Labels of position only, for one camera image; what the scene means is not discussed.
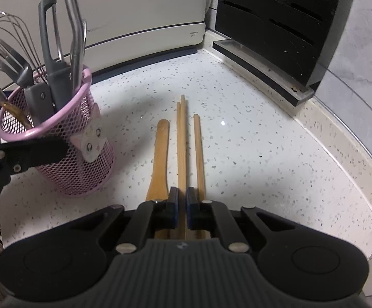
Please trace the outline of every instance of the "cat ear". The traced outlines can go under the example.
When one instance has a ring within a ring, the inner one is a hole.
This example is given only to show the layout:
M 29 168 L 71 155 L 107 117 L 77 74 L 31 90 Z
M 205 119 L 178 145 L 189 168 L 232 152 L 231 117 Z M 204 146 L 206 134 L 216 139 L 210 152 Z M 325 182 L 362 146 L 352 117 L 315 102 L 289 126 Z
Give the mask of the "cat ear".
M 70 137 L 71 143 L 79 150 L 81 149 L 82 136 L 83 133 L 76 133 Z
M 92 118 L 100 118 L 100 110 L 99 110 L 99 105 L 97 103 L 94 103 L 92 107 L 91 116 Z

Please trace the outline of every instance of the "ribbed gray surface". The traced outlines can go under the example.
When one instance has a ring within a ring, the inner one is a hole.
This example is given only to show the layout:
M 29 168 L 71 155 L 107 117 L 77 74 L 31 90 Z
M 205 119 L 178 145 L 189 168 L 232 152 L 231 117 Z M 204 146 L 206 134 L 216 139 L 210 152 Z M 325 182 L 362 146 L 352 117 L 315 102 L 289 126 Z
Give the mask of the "ribbed gray surface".
M 357 295 L 329 303 L 304 301 L 271 286 L 250 256 L 223 249 L 217 238 L 148 240 L 137 253 L 116 257 L 105 276 L 74 298 L 31 303 L 12 297 L 1 307 L 19 308 L 221 308 L 361 307 Z

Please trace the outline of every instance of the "pink basket rim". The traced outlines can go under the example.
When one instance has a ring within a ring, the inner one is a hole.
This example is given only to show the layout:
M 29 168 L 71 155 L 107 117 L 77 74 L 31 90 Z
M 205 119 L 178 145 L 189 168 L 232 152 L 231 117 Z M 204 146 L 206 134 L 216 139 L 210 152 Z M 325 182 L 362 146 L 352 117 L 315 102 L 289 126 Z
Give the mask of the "pink basket rim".
M 45 120 L 38 127 L 34 127 L 25 132 L 10 134 L 2 130 L 1 121 L 3 119 L 3 115 L 5 111 L 4 109 L 1 109 L 0 110 L 0 137 L 7 142 L 11 142 L 11 141 L 29 140 L 29 139 L 37 138 L 43 135 L 44 133 L 48 132 L 52 127 L 54 127 L 62 119 L 64 119 L 67 115 L 69 115 L 76 108 L 76 106 L 83 100 L 83 98 L 85 98 L 85 96 L 87 95 L 87 92 L 92 84 L 92 73 L 90 72 L 90 69 L 86 66 L 84 66 L 84 69 L 83 69 L 82 82 L 83 82 L 83 85 L 79 88 L 78 92 L 69 101 L 69 103 L 67 103 L 62 109 L 60 109 L 57 113 L 55 113 L 51 118 Z M 16 93 L 20 91 L 20 89 L 21 88 L 18 87 L 11 93 L 11 95 L 8 98 L 9 102 L 16 95 Z

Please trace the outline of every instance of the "countertop edge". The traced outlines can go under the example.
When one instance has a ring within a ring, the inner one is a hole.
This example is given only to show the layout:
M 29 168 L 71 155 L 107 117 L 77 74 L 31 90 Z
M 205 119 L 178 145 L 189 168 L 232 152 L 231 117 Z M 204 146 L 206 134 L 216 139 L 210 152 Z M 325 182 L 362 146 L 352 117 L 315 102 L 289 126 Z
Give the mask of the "countertop edge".
M 201 48 L 253 84 L 315 138 L 347 174 L 355 187 L 365 197 L 372 210 L 371 154 L 367 152 L 344 124 L 322 106 L 316 98 L 311 98 L 305 103 L 293 107 L 286 99 L 256 76 L 213 49 L 213 41 L 227 38 L 211 30 L 206 30 Z

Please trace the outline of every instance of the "white appliance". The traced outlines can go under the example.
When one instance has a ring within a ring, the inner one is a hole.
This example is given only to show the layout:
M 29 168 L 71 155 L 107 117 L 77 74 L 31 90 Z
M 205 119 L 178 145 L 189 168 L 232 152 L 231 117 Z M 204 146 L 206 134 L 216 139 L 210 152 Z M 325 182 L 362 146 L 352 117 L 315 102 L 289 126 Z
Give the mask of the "white appliance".
M 41 0 L 0 0 L 0 11 L 13 13 L 27 24 L 40 54 L 38 3 Z M 84 63 L 92 72 L 148 54 L 196 45 L 203 41 L 206 0 L 78 0 L 87 20 Z M 70 51 L 72 30 L 64 0 L 57 0 L 63 53 Z M 52 57 L 56 45 L 51 13 L 48 32 Z M 0 87 L 11 84 L 0 71 Z

